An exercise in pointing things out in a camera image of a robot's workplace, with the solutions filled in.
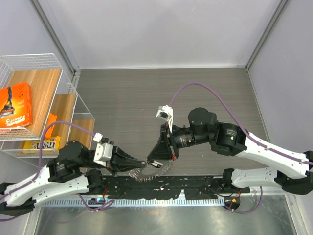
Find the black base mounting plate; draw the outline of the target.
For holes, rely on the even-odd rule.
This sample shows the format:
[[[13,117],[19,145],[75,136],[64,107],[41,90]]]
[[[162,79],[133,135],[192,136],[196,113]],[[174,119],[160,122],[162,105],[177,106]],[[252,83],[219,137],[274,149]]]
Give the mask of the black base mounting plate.
[[[184,192],[187,200],[213,199],[215,193],[220,195],[249,193],[250,188],[239,189],[223,182],[221,176],[210,175],[163,175],[146,182],[139,182],[130,176],[104,175],[86,195],[105,194],[110,199],[169,200],[177,199],[181,192]]]

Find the small orange packet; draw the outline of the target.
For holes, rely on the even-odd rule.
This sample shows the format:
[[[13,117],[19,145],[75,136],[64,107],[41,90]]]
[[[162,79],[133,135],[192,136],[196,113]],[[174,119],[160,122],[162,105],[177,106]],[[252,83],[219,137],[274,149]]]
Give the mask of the small orange packet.
[[[49,127],[52,123],[57,121],[57,115],[53,114],[52,112],[49,113],[47,123],[46,123],[46,133],[45,133],[45,139],[51,138],[53,130],[54,130],[54,125]]]

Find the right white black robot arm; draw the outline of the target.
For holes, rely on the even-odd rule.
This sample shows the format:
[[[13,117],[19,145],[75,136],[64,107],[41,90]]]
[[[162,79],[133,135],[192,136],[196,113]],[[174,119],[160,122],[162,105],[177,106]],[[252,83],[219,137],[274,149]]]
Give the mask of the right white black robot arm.
[[[208,143],[211,150],[224,156],[247,158],[266,165],[265,168],[225,169],[222,189],[232,193],[237,188],[280,186],[282,190],[306,195],[313,190],[313,153],[292,152],[264,141],[235,124],[222,123],[215,113],[195,108],[188,114],[189,127],[173,125],[173,110],[161,106],[156,114],[167,120],[160,137],[147,157],[148,164],[164,169],[179,156],[179,150]]]

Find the metal disc with key rings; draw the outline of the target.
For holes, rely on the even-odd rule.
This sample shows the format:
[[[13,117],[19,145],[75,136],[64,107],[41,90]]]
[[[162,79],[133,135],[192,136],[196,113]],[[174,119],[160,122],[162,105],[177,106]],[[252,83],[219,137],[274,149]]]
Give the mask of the metal disc with key rings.
[[[155,168],[146,163],[145,168],[131,170],[129,176],[138,182],[147,182],[165,174],[172,166],[171,160],[158,160],[158,162],[163,164],[161,168]]]

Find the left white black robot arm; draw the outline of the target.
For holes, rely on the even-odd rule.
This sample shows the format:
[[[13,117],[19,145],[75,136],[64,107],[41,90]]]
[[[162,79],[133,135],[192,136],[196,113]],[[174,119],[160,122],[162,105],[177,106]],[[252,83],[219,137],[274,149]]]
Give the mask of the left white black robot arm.
[[[100,142],[89,150],[78,141],[70,141],[39,173],[19,183],[0,185],[0,213],[15,218],[62,196],[98,195],[106,185],[101,169],[115,175],[145,166],[145,161],[131,157],[112,142]]]

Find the orange product box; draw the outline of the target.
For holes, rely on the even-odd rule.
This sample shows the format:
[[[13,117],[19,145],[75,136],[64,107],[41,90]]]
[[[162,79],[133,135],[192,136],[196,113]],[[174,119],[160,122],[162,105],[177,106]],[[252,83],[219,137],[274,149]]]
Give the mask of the orange product box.
[[[27,82],[0,90],[0,127],[26,127],[32,125],[31,87]]]

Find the silver key with black tag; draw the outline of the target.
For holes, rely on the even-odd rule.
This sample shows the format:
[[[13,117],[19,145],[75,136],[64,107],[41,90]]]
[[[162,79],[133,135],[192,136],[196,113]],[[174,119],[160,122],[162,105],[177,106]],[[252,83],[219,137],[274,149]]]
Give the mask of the silver key with black tag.
[[[150,166],[153,166],[155,168],[161,168],[163,166],[162,163],[158,162],[158,161],[147,161],[147,164],[150,165]]]

